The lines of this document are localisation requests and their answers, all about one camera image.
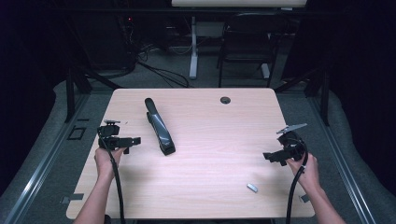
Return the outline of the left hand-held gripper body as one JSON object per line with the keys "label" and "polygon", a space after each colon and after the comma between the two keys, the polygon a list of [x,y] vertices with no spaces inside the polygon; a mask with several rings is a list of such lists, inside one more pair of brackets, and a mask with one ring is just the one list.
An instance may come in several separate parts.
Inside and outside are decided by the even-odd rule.
{"label": "left hand-held gripper body", "polygon": [[119,147],[131,147],[134,144],[132,137],[119,137],[118,123],[117,120],[105,120],[105,125],[97,129],[99,147],[115,150]]}

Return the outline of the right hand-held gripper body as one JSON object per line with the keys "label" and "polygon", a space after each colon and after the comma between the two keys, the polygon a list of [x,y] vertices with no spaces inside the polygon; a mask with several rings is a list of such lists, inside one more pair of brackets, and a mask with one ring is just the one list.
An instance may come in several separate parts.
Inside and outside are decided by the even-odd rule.
{"label": "right hand-held gripper body", "polygon": [[306,123],[287,125],[285,128],[277,132],[279,137],[278,142],[283,146],[283,149],[279,151],[279,157],[281,161],[287,159],[294,159],[299,161],[305,151],[306,146],[303,139],[295,132],[295,130],[303,128]]}

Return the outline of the black stapler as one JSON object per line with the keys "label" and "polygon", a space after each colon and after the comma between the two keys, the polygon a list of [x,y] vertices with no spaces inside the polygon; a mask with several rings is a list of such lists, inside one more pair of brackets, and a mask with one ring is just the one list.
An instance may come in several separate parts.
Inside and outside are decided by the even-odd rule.
{"label": "black stapler", "polygon": [[151,98],[145,99],[145,105],[148,110],[148,122],[151,124],[156,136],[158,138],[159,146],[162,153],[167,156],[176,152],[176,147],[167,130],[162,117],[160,116],[154,101]]}

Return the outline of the person's left hand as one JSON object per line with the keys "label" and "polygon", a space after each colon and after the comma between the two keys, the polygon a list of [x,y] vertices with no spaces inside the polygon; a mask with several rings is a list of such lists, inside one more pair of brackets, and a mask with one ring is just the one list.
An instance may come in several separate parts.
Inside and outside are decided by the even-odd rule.
{"label": "person's left hand", "polygon": [[119,147],[110,151],[106,151],[99,147],[95,150],[94,159],[99,179],[112,180],[114,178],[113,164],[119,166],[120,158],[124,150],[125,147]]}

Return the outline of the person's right hand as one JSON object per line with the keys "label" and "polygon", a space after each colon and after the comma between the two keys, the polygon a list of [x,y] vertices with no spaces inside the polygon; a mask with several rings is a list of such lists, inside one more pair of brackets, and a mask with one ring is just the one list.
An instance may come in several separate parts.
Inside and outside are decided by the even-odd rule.
{"label": "person's right hand", "polygon": [[298,182],[306,193],[313,192],[320,187],[317,158],[311,153],[305,153],[304,158],[300,161],[288,159],[287,165],[290,167],[294,175],[297,175],[300,168],[304,169],[298,179]]}

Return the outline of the black metal stand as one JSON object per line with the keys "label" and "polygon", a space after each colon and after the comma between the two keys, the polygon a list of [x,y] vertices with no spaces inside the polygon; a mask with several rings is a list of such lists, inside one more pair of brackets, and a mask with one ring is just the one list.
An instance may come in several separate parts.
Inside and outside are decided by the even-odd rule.
{"label": "black metal stand", "polygon": [[329,126],[328,110],[330,96],[330,74],[323,68],[314,68],[302,76],[295,77],[286,84],[275,88],[276,93],[290,89],[298,83],[307,80],[308,84],[304,89],[306,97],[314,97],[320,92],[319,116],[326,126]]}
{"label": "black metal stand", "polygon": [[112,90],[120,89],[120,85],[110,81],[109,79],[100,76],[98,73],[94,72],[85,66],[72,66],[68,70],[66,76],[66,102],[67,102],[67,115],[66,122],[69,122],[71,118],[74,117],[76,113],[76,102],[75,102],[75,87],[82,94],[90,94],[92,91],[92,85],[89,83],[88,78],[93,78],[100,83],[108,86]]}

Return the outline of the dark computer tower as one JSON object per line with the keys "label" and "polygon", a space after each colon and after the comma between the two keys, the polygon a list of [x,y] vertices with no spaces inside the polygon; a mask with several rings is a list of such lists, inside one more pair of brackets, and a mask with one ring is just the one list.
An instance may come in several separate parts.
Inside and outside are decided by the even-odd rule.
{"label": "dark computer tower", "polygon": [[135,54],[127,49],[117,17],[104,14],[81,14],[75,25],[91,66],[99,70],[130,70]]}

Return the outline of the black folding chair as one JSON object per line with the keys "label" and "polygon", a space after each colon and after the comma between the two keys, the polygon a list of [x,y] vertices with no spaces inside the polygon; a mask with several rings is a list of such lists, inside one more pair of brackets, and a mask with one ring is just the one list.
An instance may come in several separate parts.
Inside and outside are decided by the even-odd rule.
{"label": "black folding chair", "polygon": [[217,68],[218,86],[222,86],[224,63],[255,63],[268,66],[269,88],[276,66],[279,43],[290,27],[290,20],[280,14],[246,12],[232,15],[222,28]]}

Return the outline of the metal floor rail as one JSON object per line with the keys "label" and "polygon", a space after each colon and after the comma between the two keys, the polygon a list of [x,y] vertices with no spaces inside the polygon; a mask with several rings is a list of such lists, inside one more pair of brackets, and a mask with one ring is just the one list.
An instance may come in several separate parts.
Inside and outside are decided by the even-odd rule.
{"label": "metal floor rail", "polygon": [[328,144],[330,145],[332,160],[337,168],[338,174],[343,180],[346,191],[355,207],[361,223],[377,224],[366,200],[361,193],[361,189],[358,186],[355,177],[349,169],[347,161],[342,153],[341,148],[339,147],[339,144],[333,134],[331,127],[325,124],[319,113],[318,101],[315,98],[308,97],[307,102],[310,104],[311,109],[314,111],[315,118],[318,121],[320,129],[324,132]]}
{"label": "metal floor rail", "polygon": [[82,111],[89,95],[77,97],[75,113],[67,117],[66,100],[57,96],[49,118],[35,140],[21,168],[16,173],[5,193],[0,197],[0,224],[18,224],[26,214],[50,169],[72,130],[76,116]]}

